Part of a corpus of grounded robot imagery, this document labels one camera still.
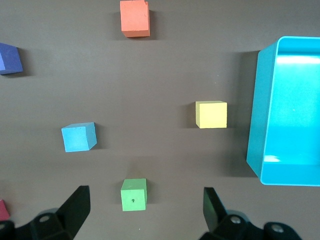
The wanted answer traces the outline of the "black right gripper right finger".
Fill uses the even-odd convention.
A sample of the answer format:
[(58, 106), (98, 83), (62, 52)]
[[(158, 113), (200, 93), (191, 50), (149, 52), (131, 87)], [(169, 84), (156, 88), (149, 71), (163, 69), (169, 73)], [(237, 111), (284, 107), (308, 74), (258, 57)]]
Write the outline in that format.
[(263, 228), (253, 225), (242, 212), (227, 212), (213, 187), (203, 190), (203, 215), (208, 227), (201, 240), (300, 240), (289, 225), (267, 222)]

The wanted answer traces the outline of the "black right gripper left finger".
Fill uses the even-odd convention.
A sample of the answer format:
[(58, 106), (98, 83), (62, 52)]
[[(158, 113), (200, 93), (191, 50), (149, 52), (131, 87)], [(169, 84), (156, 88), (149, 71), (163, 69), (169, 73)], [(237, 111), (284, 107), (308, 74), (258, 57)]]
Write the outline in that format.
[(79, 186), (56, 212), (38, 215), (15, 227), (11, 220), (0, 222), (2, 240), (73, 240), (91, 211), (90, 187)]

